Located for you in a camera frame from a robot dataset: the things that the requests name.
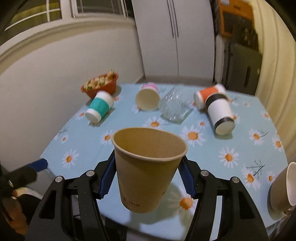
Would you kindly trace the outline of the brown kraft paper cup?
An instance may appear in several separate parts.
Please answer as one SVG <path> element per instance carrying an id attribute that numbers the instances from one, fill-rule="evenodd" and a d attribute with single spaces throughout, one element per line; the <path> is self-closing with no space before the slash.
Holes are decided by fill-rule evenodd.
<path id="1" fill-rule="evenodd" d="M 123 128 L 111 140 L 122 204 L 135 213 L 153 211 L 186 155 L 187 143 L 154 128 Z"/>

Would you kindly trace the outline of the teal banded white cup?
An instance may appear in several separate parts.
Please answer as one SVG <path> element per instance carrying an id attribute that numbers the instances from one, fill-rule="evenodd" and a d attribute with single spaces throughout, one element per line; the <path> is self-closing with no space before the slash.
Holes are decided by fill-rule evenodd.
<path id="1" fill-rule="evenodd" d="M 113 107 L 113 104 L 114 101 L 111 94 L 106 91 L 99 91 L 86 110 L 85 116 L 91 123 L 97 124 Z"/>

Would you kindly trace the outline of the black banded white cup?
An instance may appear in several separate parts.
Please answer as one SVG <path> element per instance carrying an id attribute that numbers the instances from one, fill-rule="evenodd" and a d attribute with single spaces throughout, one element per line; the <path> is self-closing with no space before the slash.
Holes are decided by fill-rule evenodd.
<path id="1" fill-rule="evenodd" d="M 205 101 L 205 109 L 216 135 L 230 134 L 235 128 L 232 110 L 225 94 L 214 93 Z"/>

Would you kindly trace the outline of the pink banded paper cup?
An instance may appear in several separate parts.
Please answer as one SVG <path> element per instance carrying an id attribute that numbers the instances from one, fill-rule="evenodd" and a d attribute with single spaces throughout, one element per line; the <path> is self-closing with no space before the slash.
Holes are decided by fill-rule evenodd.
<path id="1" fill-rule="evenodd" d="M 153 82 L 144 84 L 135 97 L 137 107 L 141 110 L 151 111 L 159 106 L 159 89 Z"/>

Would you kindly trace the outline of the orange banded white cup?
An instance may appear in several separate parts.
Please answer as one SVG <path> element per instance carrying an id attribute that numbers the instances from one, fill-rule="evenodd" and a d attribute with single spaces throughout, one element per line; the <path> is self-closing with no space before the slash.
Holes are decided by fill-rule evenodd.
<path id="1" fill-rule="evenodd" d="M 222 84 L 217 83 L 212 87 L 196 91 L 193 95 L 196 108 L 202 110 L 205 106 L 206 99 L 215 93 L 225 94 L 226 89 Z"/>

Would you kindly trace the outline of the brown ceramic mug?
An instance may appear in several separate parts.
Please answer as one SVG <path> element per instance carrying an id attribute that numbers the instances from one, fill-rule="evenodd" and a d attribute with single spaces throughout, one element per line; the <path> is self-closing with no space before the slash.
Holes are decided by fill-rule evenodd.
<path id="1" fill-rule="evenodd" d="M 282 170 L 270 190 L 270 205 L 274 211 L 287 211 L 295 206 L 295 162 Z"/>

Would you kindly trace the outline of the blue daisy tablecloth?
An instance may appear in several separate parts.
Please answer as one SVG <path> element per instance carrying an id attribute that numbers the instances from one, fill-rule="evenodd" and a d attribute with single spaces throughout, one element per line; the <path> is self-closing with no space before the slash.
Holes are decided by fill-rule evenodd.
<path id="1" fill-rule="evenodd" d="M 56 134 L 42 158 L 54 176 L 75 178 L 106 160 L 112 150 L 111 136 L 121 128 L 133 126 L 156 128 L 182 137 L 188 144 L 187 157 L 200 168 L 223 179 L 238 177 L 245 185 L 262 217 L 268 233 L 282 224 L 285 215 L 268 207 L 268 191 L 277 175 L 287 166 L 287 158 L 278 132 L 260 100 L 250 95 L 228 92 L 235 128 L 230 135 L 215 135 L 207 114 L 193 102 L 196 86 L 185 87 L 191 112 L 181 124 L 170 123 L 159 111 L 141 111 L 135 96 L 140 84 L 122 84 L 109 115 L 98 125 L 91 125 L 82 108 Z M 179 174 L 173 180 L 159 206 L 147 214 L 133 213 L 121 203 L 118 182 L 99 201 L 103 216 L 149 237 L 183 240 L 196 201 L 189 198 Z"/>

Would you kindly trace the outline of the clear glass tumbler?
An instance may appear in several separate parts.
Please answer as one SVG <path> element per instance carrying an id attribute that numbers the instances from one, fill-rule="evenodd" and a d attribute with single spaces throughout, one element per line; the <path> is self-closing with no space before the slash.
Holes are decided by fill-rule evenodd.
<path id="1" fill-rule="evenodd" d="M 161 117 L 172 123 L 182 123 L 191 111 L 185 85 L 174 86 L 160 101 Z"/>

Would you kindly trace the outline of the cream curtain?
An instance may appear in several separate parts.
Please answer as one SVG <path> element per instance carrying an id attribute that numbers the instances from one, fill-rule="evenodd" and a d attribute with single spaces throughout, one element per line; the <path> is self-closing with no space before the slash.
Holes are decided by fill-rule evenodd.
<path id="1" fill-rule="evenodd" d="M 262 66 L 256 96 L 268 111 L 288 158 L 295 154 L 295 40 L 266 1 L 253 8 Z"/>

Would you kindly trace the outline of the white cabinet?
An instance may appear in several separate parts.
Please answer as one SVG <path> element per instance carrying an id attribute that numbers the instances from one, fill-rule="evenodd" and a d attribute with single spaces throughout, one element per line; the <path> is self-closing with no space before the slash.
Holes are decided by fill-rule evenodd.
<path id="1" fill-rule="evenodd" d="M 212 81 L 210 1 L 132 1 L 146 77 Z"/>

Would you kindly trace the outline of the orange black cardboard box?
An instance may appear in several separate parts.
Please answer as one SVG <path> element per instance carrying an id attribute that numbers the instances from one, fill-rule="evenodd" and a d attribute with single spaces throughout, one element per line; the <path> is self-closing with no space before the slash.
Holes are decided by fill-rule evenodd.
<path id="1" fill-rule="evenodd" d="M 218 29 L 222 37 L 230 38 L 236 25 L 253 29 L 253 8 L 249 3 L 245 1 L 217 1 L 217 7 Z"/>

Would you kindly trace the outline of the window with white frame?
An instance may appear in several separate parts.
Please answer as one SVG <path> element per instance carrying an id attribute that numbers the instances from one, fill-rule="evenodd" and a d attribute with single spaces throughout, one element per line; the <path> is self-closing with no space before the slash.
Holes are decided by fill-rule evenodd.
<path id="1" fill-rule="evenodd" d="M 91 14 L 123 15 L 134 18 L 132 1 L 26 1 L 1 33 L 1 44 L 41 24 Z"/>

